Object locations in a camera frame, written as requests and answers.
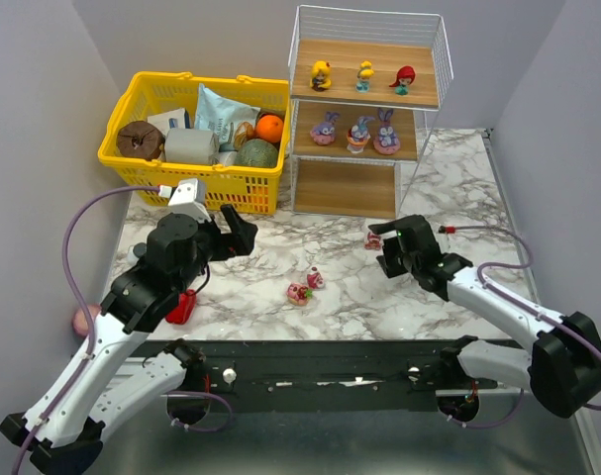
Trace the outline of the red white figure toy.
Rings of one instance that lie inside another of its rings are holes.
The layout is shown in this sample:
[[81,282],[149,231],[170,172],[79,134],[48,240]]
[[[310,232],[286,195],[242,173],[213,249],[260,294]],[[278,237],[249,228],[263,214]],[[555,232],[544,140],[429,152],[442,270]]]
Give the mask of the red white figure toy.
[[382,237],[373,232],[368,232],[364,242],[364,248],[367,250],[381,250]]

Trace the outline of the pink bear toy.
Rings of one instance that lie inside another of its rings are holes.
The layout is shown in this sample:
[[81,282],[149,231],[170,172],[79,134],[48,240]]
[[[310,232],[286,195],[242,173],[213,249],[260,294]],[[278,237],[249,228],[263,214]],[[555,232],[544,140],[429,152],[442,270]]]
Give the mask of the pink bear toy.
[[325,287],[324,278],[316,266],[312,266],[307,274],[307,283],[311,289],[317,290]]

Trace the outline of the large purple bunny toy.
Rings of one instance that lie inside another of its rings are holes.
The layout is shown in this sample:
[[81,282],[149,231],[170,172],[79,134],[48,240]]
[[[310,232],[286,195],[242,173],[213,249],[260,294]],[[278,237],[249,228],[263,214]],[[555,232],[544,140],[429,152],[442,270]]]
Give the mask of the large purple bunny toy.
[[391,124],[393,113],[393,109],[377,109],[377,117],[380,124],[373,139],[373,147],[382,155],[392,155],[396,153],[401,146],[398,136]]

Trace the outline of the yellow blue duck toy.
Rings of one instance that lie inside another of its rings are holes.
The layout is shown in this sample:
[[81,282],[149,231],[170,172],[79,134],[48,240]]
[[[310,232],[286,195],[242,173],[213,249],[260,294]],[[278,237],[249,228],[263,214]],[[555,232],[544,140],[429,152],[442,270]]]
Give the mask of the yellow blue duck toy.
[[359,93],[366,93],[370,89],[370,80],[373,77],[375,71],[372,67],[372,63],[368,60],[363,61],[359,65],[359,69],[356,75],[355,90]]

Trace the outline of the red cherry toy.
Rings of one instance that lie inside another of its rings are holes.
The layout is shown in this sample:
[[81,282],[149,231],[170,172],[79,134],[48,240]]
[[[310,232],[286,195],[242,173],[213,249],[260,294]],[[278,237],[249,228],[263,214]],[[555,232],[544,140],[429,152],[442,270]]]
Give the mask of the red cherry toy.
[[402,66],[395,74],[395,79],[389,85],[397,95],[405,96],[409,93],[411,84],[416,79],[416,71],[411,65]]

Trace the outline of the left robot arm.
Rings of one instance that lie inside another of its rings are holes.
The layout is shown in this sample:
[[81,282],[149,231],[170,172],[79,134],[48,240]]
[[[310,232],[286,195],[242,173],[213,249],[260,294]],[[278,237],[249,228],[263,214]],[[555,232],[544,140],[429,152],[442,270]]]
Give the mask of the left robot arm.
[[221,211],[226,233],[214,220],[164,216],[148,234],[145,253],[113,281],[92,330],[55,383],[29,410],[1,423],[0,431],[31,454],[41,473],[84,473],[122,424],[201,365],[201,353],[178,341],[125,382],[108,386],[209,262],[253,251],[256,225],[231,205]]

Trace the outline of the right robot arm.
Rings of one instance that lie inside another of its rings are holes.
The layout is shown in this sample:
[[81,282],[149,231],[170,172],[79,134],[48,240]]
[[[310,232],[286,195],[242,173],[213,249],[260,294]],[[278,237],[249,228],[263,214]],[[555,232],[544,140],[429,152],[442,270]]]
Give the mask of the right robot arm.
[[421,215],[373,224],[385,236],[377,261],[384,274],[409,274],[419,286],[446,302],[470,310],[517,342],[516,347],[464,336],[444,348],[439,362],[422,371],[419,382],[456,388],[486,379],[530,392],[553,415],[568,419],[591,408],[601,393],[601,338],[583,313],[565,315],[506,289],[486,276],[487,263],[443,252],[438,233]]

